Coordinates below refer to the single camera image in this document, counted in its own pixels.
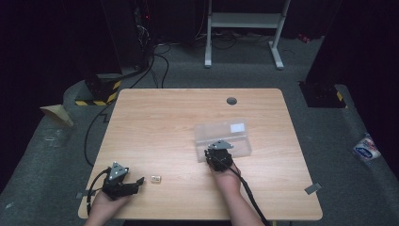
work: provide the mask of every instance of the small white object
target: small white object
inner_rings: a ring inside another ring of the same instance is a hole
[[[365,133],[365,137],[353,148],[353,152],[365,162],[381,156],[369,133]]]
[[[9,209],[9,208],[12,207],[13,205],[14,205],[14,202],[12,202],[12,203],[6,205],[6,209]]]
[[[151,182],[153,183],[161,183],[161,176],[151,176]]]
[[[245,127],[245,125],[243,123],[231,124],[230,125],[230,131],[232,133],[244,132],[244,131],[246,131],[246,127]]]

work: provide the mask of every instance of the metal bracket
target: metal bracket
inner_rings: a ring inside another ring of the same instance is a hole
[[[114,179],[116,179],[118,177],[123,176],[127,172],[128,172],[127,168],[124,168],[123,166],[121,166],[117,162],[114,162],[112,164],[111,172],[109,173],[109,180],[112,181],[112,180],[114,180]]]
[[[208,145],[208,148],[213,149],[213,150],[232,149],[233,147],[234,146],[232,146],[230,143],[224,141],[223,139],[220,139],[218,142]]]

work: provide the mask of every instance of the white metal stand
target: white metal stand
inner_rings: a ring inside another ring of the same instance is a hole
[[[284,68],[277,45],[279,36],[284,26],[288,7],[291,0],[285,0],[282,13],[220,13],[212,12],[212,0],[209,0],[208,27],[205,47],[205,68],[212,67],[212,27],[252,27],[252,28],[274,28],[276,35],[274,40],[269,42],[270,50],[279,70]]]

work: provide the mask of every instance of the wooden table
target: wooden table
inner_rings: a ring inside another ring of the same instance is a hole
[[[234,97],[236,105],[228,105]],[[88,181],[117,161],[124,183],[146,181],[116,218],[229,219],[205,162],[198,163],[196,124],[247,120],[251,156],[234,162],[269,220],[323,215],[287,106],[278,89],[124,89],[120,92]],[[162,176],[153,184],[152,175]],[[101,187],[100,178],[95,187]],[[86,198],[79,217],[86,218]]]

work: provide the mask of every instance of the cardboard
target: cardboard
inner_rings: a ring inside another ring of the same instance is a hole
[[[63,105],[50,105],[42,106],[41,111],[53,121],[59,123],[62,126],[73,126],[73,121],[71,120],[68,113],[65,111]]]

